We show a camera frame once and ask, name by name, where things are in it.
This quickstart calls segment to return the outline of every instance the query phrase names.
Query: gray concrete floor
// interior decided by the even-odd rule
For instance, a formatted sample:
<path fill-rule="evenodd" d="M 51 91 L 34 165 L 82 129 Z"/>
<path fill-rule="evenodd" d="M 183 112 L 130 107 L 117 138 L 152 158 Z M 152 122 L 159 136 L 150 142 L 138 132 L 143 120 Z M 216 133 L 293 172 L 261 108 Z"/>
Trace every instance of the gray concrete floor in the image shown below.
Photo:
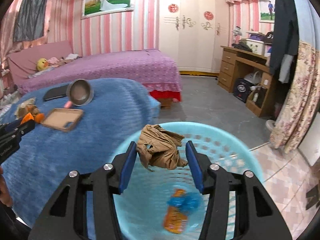
<path fill-rule="evenodd" d="M 242 140 L 249 148 L 269 140 L 267 119 L 255 116 L 245 104 L 218 86 L 211 77 L 182 76 L 182 102 L 161 109 L 163 122 L 199 122 L 221 128 Z"/>

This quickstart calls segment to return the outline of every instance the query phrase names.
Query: man in blue shirt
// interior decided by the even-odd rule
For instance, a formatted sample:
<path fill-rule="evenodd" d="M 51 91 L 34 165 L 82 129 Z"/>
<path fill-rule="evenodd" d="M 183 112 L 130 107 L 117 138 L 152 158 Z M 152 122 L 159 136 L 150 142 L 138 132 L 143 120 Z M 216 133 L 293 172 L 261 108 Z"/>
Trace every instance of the man in blue shirt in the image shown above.
<path fill-rule="evenodd" d="M 273 14 L 272 14 L 272 11 L 273 11 L 273 4 L 271 3 L 271 1 L 269 1 L 268 9 L 269 9 L 270 17 L 271 17 L 271 20 L 272 20 L 272 17 L 273 17 Z"/>

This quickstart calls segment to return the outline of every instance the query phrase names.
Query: black tablet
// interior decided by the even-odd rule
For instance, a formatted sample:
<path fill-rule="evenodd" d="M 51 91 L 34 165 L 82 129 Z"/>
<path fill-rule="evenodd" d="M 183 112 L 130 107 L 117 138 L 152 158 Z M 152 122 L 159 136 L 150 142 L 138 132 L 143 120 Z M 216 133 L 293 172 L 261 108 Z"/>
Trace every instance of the black tablet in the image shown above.
<path fill-rule="evenodd" d="M 43 101 L 49 101 L 51 99 L 66 97 L 67 96 L 67 87 L 68 87 L 68 85 L 64 85 L 64 86 L 57 87 L 57 88 L 51 88 L 43 96 Z"/>

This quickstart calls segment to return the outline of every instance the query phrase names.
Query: white wedding dress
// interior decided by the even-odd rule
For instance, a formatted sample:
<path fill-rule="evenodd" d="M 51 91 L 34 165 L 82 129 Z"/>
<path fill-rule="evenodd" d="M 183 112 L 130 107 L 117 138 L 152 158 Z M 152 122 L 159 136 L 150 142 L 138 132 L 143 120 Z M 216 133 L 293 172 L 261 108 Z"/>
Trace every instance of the white wedding dress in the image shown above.
<path fill-rule="evenodd" d="M 121 9 L 121 8 L 125 8 L 127 6 L 128 5 L 126 3 L 112 4 L 112 3 L 109 3 L 107 0 L 103 0 L 102 6 L 100 8 L 100 11 L 109 11 L 109 10 L 113 10 L 113 9 Z"/>

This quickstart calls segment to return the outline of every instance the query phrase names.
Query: blue blanket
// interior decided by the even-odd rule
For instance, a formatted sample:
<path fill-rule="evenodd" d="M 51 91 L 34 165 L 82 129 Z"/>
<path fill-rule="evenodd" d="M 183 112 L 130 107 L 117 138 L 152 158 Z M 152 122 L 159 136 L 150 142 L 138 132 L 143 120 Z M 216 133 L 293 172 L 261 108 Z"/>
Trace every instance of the blue blanket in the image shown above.
<path fill-rule="evenodd" d="M 116 78 L 89 82 L 94 98 L 79 107 L 84 115 L 74 130 L 65 133 L 36 125 L 22 137 L 20 150 L 2 165 L 13 208 L 29 226 L 69 171 L 95 171 L 112 161 L 110 156 L 123 140 L 153 122 L 148 91 L 141 84 Z M 42 100 L 48 89 L 22 97 L 5 114 L 3 123 L 14 121 L 17 105 L 32 97 L 36 97 L 35 105 L 45 114 L 53 108 L 62 108 L 67 98 Z M 92 214 L 88 215 L 88 232 L 94 239 Z"/>

